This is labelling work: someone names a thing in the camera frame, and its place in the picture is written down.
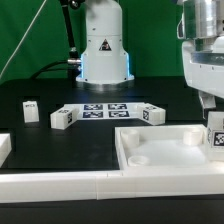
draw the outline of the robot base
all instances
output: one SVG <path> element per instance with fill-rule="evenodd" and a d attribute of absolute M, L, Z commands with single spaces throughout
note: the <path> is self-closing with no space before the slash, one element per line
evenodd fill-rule
<path fill-rule="evenodd" d="M 83 80 L 76 79 L 76 86 L 78 88 L 105 92 L 105 91 L 117 91 L 124 88 L 131 88 L 134 86 L 134 76 L 131 76 L 129 80 L 120 83 L 109 83 L 109 84 L 97 84 L 97 83 L 88 83 Z"/>

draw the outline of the black tabletop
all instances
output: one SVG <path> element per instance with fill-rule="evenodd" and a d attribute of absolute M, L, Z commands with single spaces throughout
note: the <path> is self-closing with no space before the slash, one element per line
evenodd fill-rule
<path fill-rule="evenodd" d="M 40 122 L 25 124 L 22 103 L 32 100 L 38 103 Z M 66 79 L 12 80 L 0 86 L 0 133 L 10 133 L 12 140 L 12 152 L 0 173 L 118 170 L 115 127 L 147 123 L 139 119 L 79 120 L 62 131 L 51 129 L 50 114 L 64 104 L 121 102 L 145 102 L 165 109 L 165 125 L 206 125 L 198 93 L 186 85 L 183 77 L 139 78 L 132 88 L 104 93 L 78 89 Z M 217 99 L 217 108 L 224 108 L 221 99 Z M 0 220 L 3 217 L 3 223 L 15 223 L 17 217 L 19 223 L 223 223 L 223 199 L 222 195 L 211 195 L 1 204 Z M 12 211 L 14 217 L 7 215 Z"/>

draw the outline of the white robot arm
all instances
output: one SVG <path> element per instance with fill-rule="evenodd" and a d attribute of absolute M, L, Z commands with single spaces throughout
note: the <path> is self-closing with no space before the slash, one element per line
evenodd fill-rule
<path fill-rule="evenodd" d="M 178 25 L 187 84 L 199 90 L 205 110 L 216 107 L 214 96 L 224 98 L 224 1 L 183 0 Z"/>
<path fill-rule="evenodd" d="M 87 48 L 81 55 L 82 72 L 76 77 L 80 87 L 93 90 L 117 90 L 132 86 L 134 76 L 129 73 L 129 55 L 123 49 L 122 9 L 114 0 L 60 0 L 70 44 L 70 57 L 78 57 L 68 5 L 73 9 L 86 6 Z"/>

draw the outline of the white plastic tray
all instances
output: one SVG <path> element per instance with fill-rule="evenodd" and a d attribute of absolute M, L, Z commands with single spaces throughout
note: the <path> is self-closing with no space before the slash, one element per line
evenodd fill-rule
<path fill-rule="evenodd" d="M 120 170 L 102 172 L 14 174 L 0 176 L 0 203 L 224 194 L 224 163 L 211 162 L 202 139 L 183 144 L 183 135 L 198 126 L 134 127 L 139 144 L 123 144 L 116 128 Z M 149 157 L 146 166 L 129 166 L 130 156 Z"/>

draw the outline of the small white block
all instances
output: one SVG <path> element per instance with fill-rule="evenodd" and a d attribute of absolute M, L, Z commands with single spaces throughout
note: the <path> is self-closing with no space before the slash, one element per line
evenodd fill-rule
<path fill-rule="evenodd" d="M 151 124 L 160 125 L 165 123 L 166 111 L 152 104 L 138 104 L 137 111 L 139 119 Z"/>
<path fill-rule="evenodd" d="M 62 107 L 51 114 L 51 128 L 64 130 L 77 120 L 78 108 Z"/>
<path fill-rule="evenodd" d="M 39 121 L 39 112 L 36 101 L 23 102 L 23 113 L 25 123 Z"/>

